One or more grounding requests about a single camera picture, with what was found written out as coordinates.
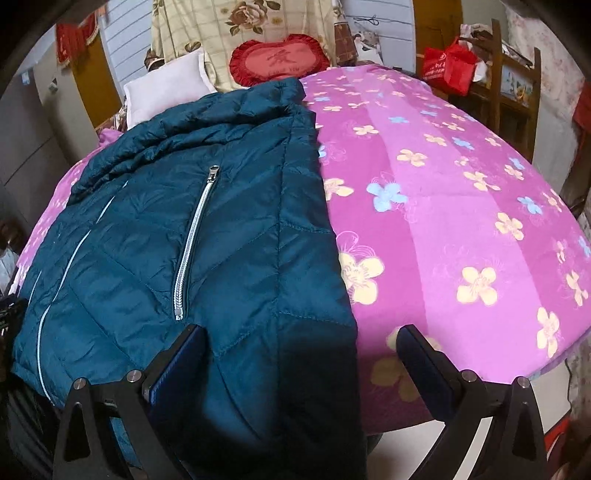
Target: red shopping bag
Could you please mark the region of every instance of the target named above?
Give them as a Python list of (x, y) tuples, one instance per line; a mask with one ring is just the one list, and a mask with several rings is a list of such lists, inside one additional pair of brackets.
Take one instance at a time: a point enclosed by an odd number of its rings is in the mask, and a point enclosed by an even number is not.
[(461, 47), (458, 37), (445, 49), (427, 47), (423, 63), (423, 80), (451, 95), (466, 96), (478, 63), (478, 57)]

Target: zipper pull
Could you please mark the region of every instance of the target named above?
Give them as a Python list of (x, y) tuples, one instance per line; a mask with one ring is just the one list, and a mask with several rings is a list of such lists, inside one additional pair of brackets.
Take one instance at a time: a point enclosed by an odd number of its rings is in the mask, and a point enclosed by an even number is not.
[(217, 174), (220, 171), (219, 165), (212, 165), (209, 167), (209, 175), (207, 176), (207, 183), (213, 183), (217, 179)]

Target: bed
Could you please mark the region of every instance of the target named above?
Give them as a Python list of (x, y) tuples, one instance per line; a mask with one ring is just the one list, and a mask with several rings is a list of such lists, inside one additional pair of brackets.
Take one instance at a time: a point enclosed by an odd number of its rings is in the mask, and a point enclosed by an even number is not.
[[(358, 323), (365, 433), (429, 419), (395, 353), (407, 323), (487, 381), (531, 378), (564, 359), (591, 325), (591, 247), (537, 171), (396, 71), (331, 68), (301, 82)], [(99, 148), (119, 135), (103, 131)], [(88, 160), (56, 188), (15, 287)]]

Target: metal screw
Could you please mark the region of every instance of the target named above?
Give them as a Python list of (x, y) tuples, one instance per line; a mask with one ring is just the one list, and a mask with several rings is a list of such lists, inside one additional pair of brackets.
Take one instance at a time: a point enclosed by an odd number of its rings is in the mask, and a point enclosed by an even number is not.
[(464, 370), (462, 371), (462, 378), (468, 383), (472, 383), (478, 379), (478, 375), (476, 375), (472, 370)]
[(86, 386), (86, 379), (85, 378), (78, 378), (74, 380), (74, 390), (80, 390)]
[(517, 378), (517, 383), (521, 388), (529, 388), (531, 385), (531, 382), (525, 377)]
[(129, 372), (127, 374), (127, 381), (129, 383), (135, 383), (137, 382), (140, 378), (142, 378), (142, 372), (140, 372), (139, 370), (132, 370), (131, 372)]

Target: wooden furniture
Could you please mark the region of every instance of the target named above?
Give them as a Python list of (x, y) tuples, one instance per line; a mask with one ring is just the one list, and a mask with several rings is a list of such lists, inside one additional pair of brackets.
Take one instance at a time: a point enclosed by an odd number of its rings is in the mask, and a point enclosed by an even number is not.
[[(534, 64), (525, 66), (507, 56), (502, 50), (501, 24), (492, 21), (491, 38), (461, 38), (488, 53), (491, 70), (490, 85), (472, 83), (466, 98), (451, 97), (451, 103), (467, 111), (502, 137), (530, 163), (534, 159), (535, 135), (538, 124), (541, 90), (541, 55), (535, 49)], [(501, 93), (503, 68), (507, 67), (532, 85), (528, 104), (524, 105)]]

